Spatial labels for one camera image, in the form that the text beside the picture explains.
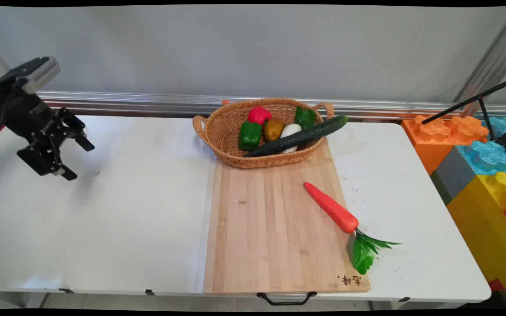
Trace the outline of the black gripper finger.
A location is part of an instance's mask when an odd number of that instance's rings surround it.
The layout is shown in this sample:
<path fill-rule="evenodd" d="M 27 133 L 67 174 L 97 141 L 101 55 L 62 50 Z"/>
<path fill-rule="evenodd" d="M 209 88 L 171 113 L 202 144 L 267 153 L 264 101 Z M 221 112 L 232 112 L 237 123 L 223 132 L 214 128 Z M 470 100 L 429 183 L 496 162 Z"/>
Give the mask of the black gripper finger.
<path fill-rule="evenodd" d="M 60 120 L 57 128 L 67 137 L 73 139 L 86 151 L 92 151 L 95 149 L 94 144 L 92 144 L 88 138 L 86 133 L 84 132 L 84 128 L 86 124 L 82 122 L 77 116 L 75 116 L 71 111 L 66 108 L 61 108 L 55 112 L 56 116 Z"/>
<path fill-rule="evenodd" d="M 40 176 L 52 174 L 62 176 L 68 181 L 78 178 L 78 175 L 61 159 L 60 149 L 66 137 L 49 136 L 46 140 L 48 140 L 48 144 L 33 142 L 18 150 L 17 156 Z"/>

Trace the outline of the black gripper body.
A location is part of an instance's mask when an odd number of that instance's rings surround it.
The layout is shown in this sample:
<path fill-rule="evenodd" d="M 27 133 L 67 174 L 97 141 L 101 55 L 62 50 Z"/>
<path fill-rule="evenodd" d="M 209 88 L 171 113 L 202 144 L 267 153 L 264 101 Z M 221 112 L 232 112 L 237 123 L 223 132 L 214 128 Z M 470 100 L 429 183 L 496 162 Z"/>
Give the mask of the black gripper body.
<path fill-rule="evenodd" d="M 58 127 L 64 127 L 66 108 L 52 109 L 36 94 L 18 92 L 2 103 L 3 124 L 24 138 L 28 147 L 51 147 L 51 135 L 58 138 L 58 147 L 66 139 Z"/>

